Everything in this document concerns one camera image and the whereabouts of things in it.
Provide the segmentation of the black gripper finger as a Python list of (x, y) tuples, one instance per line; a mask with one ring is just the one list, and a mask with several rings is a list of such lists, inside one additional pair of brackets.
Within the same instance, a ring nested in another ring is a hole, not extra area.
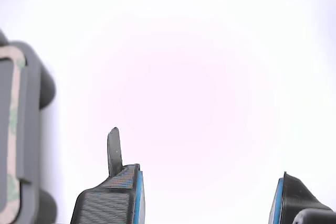
[(287, 173), (278, 180), (269, 224), (333, 224), (333, 210), (322, 204), (304, 183)]
[(71, 224), (144, 224), (145, 193), (139, 164), (123, 165), (120, 134), (113, 128), (107, 138), (109, 176), (81, 192)]

